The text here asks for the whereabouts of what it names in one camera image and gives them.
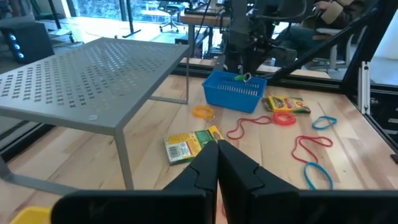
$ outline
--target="wooden table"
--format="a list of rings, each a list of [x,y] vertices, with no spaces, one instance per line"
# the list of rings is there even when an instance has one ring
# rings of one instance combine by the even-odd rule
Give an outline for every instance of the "wooden table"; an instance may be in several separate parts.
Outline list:
[[[205,13],[204,8],[201,8],[197,11]],[[181,15],[181,23],[188,25],[188,44],[191,46],[192,49],[195,49],[196,45],[195,26],[200,26],[202,19],[203,15],[193,15],[193,14]],[[221,19],[223,20],[224,26],[229,25],[230,21],[229,17],[221,18],[220,16],[205,16],[205,18],[203,19],[203,26],[209,27],[209,44],[208,44],[209,51],[211,49],[211,46],[213,45],[213,28],[219,25]]]
[[[209,60],[192,63],[211,66]],[[298,70],[295,74],[323,77],[325,73]],[[206,122],[194,118],[191,110],[205,105],[202,79],[191,78],[190,102],[178,105],[147,101],[124,129],[136,189],[161,189],[188,165],[169,166],[162,137],[172,133],[201,130],[216,125],[223,136],[234,129],[242,117],[257,118],[268,114],[261,105],[253,114],[213,106],[215,119]],[[301,116],[297,124],[281,127],[274,124],[244,124],[246,135],[229,141],[266,169],[300,189],[307,189],[302,176],[303,164],[292,159],[290,152],[296,136],[325,136],[331,148],[307,146],[320,158],[320,164],[331,174],[336,189],[395,189],[398,187],[398,166],[390,159],[391,148],[369,125],[347,97],[330,93],[294,90],[269,86],[268,95],[301,96],[312,113]],[[185,78],[169,76],[155,95],[185,97]],[[311,123],[327,114],[338,119],[331,129],[316,131]],[[16,157],[9,167],[18,174],[67,184],[81,189],[124,189],[122,172],[111,136],[68,128],[55,128],[38,140],[29,150]],[[310,159],[302,149],[298,155]],[[327,188],[326,180],[315,170],[310,177],[319,189]],[[28,206],[51,207],[60,196],[0,182],[0,223],[9,223],[21,209]],[[218,223],[226,223],[218,197]]]

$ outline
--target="green clip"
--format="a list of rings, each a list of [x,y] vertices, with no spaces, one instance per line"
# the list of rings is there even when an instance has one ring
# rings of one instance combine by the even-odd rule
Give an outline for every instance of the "green clip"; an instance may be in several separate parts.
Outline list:
[[[244,75],[235,76],[234,80],[235,81],[243,81],[244,80]]]
[[[244,75],[235,76],[235,81],[244,81],[248,82],[251,79],[251,74],[249,72],[245,73]]]

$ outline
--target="perforated metal table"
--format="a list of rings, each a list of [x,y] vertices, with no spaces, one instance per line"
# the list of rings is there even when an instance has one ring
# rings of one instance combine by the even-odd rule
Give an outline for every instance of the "perforated metal table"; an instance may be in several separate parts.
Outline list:
[[[0,116],[114,136],[126,189],[133,189],[123,127],[178,65],[189,46],[101,38],[0,75]],[[0,157],[0,178],[55,194],[76,188],[17,175]]]

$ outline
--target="blue basket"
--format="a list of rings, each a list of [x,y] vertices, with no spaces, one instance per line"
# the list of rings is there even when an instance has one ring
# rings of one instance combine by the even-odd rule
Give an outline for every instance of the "blue basket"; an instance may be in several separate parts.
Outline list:
[[[204,82],[208,104],[253,113],[259,100],[264,96],[267,80],[251,78],[248,82],[236,81],[237,74],[213,72]]]

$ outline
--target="orange rubber band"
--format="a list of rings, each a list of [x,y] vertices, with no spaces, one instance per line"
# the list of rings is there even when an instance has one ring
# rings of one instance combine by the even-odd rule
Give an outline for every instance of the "orange rubber band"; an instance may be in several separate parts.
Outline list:
[[[213,119],[215,117],[213,109],[208,106],[196,106],[193,108],[192,114],[197,118],[204,118],[206,120]]]

